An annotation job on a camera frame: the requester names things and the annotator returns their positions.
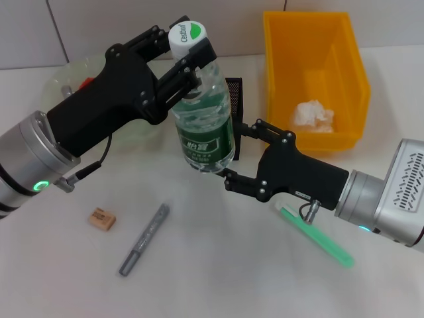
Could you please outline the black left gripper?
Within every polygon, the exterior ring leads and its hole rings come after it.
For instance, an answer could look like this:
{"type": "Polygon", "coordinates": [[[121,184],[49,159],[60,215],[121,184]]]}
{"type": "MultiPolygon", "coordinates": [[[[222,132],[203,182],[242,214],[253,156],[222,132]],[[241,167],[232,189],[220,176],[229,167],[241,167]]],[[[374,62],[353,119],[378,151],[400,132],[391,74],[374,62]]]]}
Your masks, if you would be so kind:
{"type": "Polygon", "coordinates": [[[128,122],[166,119],[168,108],[147,63],[170,51],[168,33],[154,25],[127,45],[113,45],[101,73],[47,113],[64,150],[80,157],[128,122]]]}

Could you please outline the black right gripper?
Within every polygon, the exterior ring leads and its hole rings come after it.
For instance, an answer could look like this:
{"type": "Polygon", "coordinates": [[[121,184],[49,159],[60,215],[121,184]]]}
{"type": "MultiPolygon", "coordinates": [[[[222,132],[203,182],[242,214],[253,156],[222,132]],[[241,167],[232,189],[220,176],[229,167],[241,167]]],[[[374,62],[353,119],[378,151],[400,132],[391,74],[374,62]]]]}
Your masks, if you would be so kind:
{"type": "Polygon", "coordinates": [[[334,210],[349,172],[302,154],[295,145],[295,133],[257,119],[249,126],[237,123],[237,133],[268,143],[259,163],[256,178],[225,168],[222,177],[227,191],[267,202],[277,193],[289,193],[306,201],[316,199],[334,210]]]}

